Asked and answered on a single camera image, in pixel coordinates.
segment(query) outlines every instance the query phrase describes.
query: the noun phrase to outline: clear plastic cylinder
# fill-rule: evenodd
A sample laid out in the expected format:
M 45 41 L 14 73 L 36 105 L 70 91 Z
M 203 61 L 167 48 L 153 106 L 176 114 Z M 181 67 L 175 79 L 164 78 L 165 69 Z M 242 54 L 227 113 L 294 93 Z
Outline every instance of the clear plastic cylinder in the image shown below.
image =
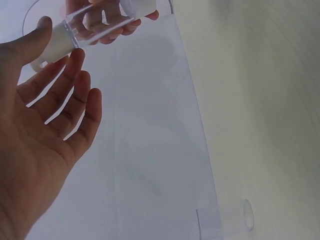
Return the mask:
M 30 63 L 39 72 L 75 48 L 101 42 L 110 44 L 120 32 L 115 30 L 143 18 L 157 9 L 157 0 L 37 0 L 23 21 L 23 35 L 32 32 L 42 16 L 52 19 L 51 39 L 45 50 Z
M 200 240 L 221 240 L 250 232 L 254 213 L 248 200 L 196 210 Z
M 90 4 L 67 15 L 64 20 L 76 48 L 96 43 L 135 19 L 123 11 L 118 1 Z

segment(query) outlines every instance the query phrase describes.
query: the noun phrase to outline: white plastic cap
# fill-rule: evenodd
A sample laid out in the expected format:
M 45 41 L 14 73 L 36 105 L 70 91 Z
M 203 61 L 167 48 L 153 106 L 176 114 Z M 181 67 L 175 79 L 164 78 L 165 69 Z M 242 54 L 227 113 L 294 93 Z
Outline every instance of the white plastic cap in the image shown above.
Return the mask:
M 141 19 L 157 10 L 157 0 L 120 0 L 124 12 L 135 20 Z
M 68 55 L 75 49 L 71 34 L 65 26 L 64 22 L 56 25 L 52 30 L 51 39 L 45 50 L 36 60 L 30 63 L 35 72 L 39 72 L 43 68 L 43 63 L 55 63 Z

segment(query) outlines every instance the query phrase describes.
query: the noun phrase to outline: clear acrylic sheet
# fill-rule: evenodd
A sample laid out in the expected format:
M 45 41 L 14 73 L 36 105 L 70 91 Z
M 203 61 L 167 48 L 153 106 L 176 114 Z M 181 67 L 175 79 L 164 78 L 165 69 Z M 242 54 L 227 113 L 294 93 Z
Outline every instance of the clear acrylic sheet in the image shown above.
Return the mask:
M 29 240 L 199 239 L 196 209 L 217 205 L 214 180 L 175 16 L 158 6 L 158 21 L 86 49 L 101 127 Z M 33 74 L 26 66 L 21 80 Z

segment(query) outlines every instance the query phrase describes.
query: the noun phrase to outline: hand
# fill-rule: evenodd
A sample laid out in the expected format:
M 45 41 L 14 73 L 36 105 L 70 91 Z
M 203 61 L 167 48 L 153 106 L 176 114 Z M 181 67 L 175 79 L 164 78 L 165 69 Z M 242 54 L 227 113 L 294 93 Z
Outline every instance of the hand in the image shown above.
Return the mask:
M 103 23 L 102 13 L 105 12 L 105 16 L 107 19 L 115 19 L 117 17 L 121 17 L 121 12 L 119 8 L 120 0 L 65 0 L 66 4 L 66 14 L 74 13 L 75 11 L 88 6 L 91 3 L 101 3 L 100 7 L 97 8 L 94 14 L 87 14 L 87 22 L 89 25 L 94 25 L 95 27 L 98 27 L 100 30 L 101 28 L 108 26 Z M 90 27 L 85 27 L 83 25 L 84 15 L 81 16 L 81 19 L 76 19 L 76 28 L 78 29 L 78 32 L 81 34 L 82 37 L 86 38 L 91 34 L 91 31 L 99 31 L 96 29 L 92 29 Z M 154 13 L 146 16 L 147 18 L 151 20 L 157 20 L 159 18 L 159 12 L 155 11 Z M 118 28 L 112 33 L 110 33 L 107 36 L 104 36 L 99 40 L 102 44 L 111 44 L 113 43 L 117 37 L 120 35 L 131 35 L 135 32 L 135 30 L 141 25 L 141 20 L 136 20 L 128 25 L 124 26 L 123 28 Z
M 44 51 L 51 32 L 52 22 L 44 17 L 35 31 L 0 44 L 0 239 L 26 237 L 93 143 L 102 118 L 102 95 L 91 89 L 90 75 L 81 71 L 85 58 L 81 49 L 17 86 L 22 67 Z M 64 66 L 46 95 L 27 107 Z M 73 87 L 60 115 L 45 124 Z M 84 110 L 79 129 L 64 140 Z

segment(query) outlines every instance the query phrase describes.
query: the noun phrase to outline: white background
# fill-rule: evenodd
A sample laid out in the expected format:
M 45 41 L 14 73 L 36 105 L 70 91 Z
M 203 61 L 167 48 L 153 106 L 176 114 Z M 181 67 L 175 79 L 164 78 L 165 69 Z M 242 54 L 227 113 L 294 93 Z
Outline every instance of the white background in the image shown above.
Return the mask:
M 218 201 L 253 206 L 231 239 L 320 239 L 319 4 L 174 0 Z

